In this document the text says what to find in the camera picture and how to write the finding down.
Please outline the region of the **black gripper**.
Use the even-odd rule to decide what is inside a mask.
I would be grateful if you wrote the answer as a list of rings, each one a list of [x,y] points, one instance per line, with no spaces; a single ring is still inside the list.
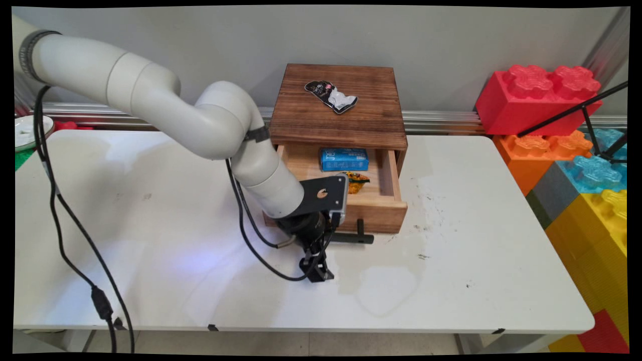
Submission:
[[[328,267],[326,252],[322,251],[330,233],[336,230],[336,225],[327,211],[278,219],[276,224],[287,235],[294,235],[306,252],[299,261],[299,268],[310,282],[330,281],[335,278]]]

